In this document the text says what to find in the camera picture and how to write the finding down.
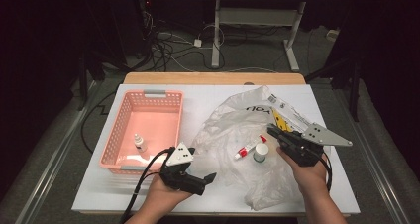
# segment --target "white plastic bag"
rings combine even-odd
[[[275,123],[272,101],[268,101],[271,96],[269,88],[261,86],[229,97],[204,122],[191,144],[196,153],[218,162],[218,176],[226,185],[248,188],[245,203],[254,210],[301,200],[290,166],[276,152],[276,139],[266,132],[266,125]],[[253,152],[235,160],[237,151],[259,134],[267,138],[265,161],[256,162]]]

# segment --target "human hand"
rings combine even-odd
[[[179,202],[191,195],[189,192],[174,190],[166,186],[160,176],[155,175],[142,207],[126,223],[157,223]]]
[[[291,166],[299,190],[304,196],[328,193],[325,181],[327,172],[321,162],[318,162],[314,167],[300,167],[281,147],[277,147],[277,152]]]

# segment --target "basket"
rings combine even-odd
[[[160,151],[178,144],[183,93],[164,90],[128,90],[123,96],[114,125],[100,159],[112,173],[138,174]],[[139,152],[135,134],[147,149]],[[159,170],[165,155],[150,171]]]

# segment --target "gray carpet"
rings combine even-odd
[[[299,32],[294,44],[294,51],[302,74],[308,74],[323,66],[333,45],[325,39],[326,32],[327,30],[324,28],[319,28],[313,32]],[[229,46],[229,44],[237,43],[238,39],[227,38],[226,45],[222,48],[225,66],[221,70],[252,67],[238,72],[267,72],[267,69],[277,72],[290,72],[284,50],[281,47],[281,41],[287,38],[287,33],[287,29],[281,28],[271,36],[261,36],[247,40],[239,46]],[[192,42],[195,38],[182,32],[177,32],[177,34],[189,42]],[[180,44],[173,44],[173,46],[177,50],[187,47]],[[202,59],[204,57],[206,63],[210,64],[210,52],[200,51],[204,53],[204,56],[197,53],[182,56],[177,59],[179,64],[174,61],[170,62],[167,65],[167,71],[185,71],[186,69],[209,71],[210,69],[204,67]],[[128,60],[132,64],[138,61],[130,55],[128,55]],[[139,70],[151,67],[152,64],[149,63]],[[115,71],[110,65],[105,64],[105,70],[106,79],[91,89],[89,104],[98,103],[112,92],[124,78],[123,73]],[[343,100],[348,97],[348,90],[333,90],[328,79],[315,79],[311,81],[311,85],[327,127],[354,141],[351,148],[338,148],[339,156],[362,212],[359,215],[349,217],[348,222],[362,224],[409,223],[395,221],[395,216],[389,211],[392,207],[384,201],[374,170],[369,168],[368,158],[364,155],[365,146],[363,144],[365,142],[368,142],[377,153],[377,162],[392,185],[392,190],[395,191],[399,200],[398,204],[403,208],[404,214],[412,223],[420,220],[420,206],[419,202],[416,201],[419,200],[420,195],[417,178],[415,178],[386,132],[380,117],[370,103],[364,84],[361,83],[360,88],[359,123],[354,123],[349,118],[348,111],[343,105],[343,103],[346,104],[346,101]],[[54,152],[59,148],[72,122],[79,114],[77,111],[79,102],[80,99],[75,95],[74,99],[53,121],[49,130],[44,133],[13,187],[0,204],[0,223],[15,223],[18,219]],[[105,112],[110,108],[112,102],[113,97],[111,96],[102,103],[105,105]],[[83,132],[86,143],[91,149],[94,149],[105,121],[106,115],[101,115],[100,109],[95,109],[86,121]],[[358,129],[363,131],[362,138],[364,139],[361,139]],[[77,188],[83,179],[90,160],[90,154],[83,146],[79,132],[74,134],[69,142],[68,151],[64,154],[62,165],[58,166],[59,172],[57,176],[52,178],[52,186],[45,199],[41,198],[39,209],[33,209],[33,222],[118,223],[120,215],[85,215],[70,210]],[[254,221],[258,223],[281,223],[277,219]],[[298,218],[298,222],[306,223],[306,220],[305,218]]]

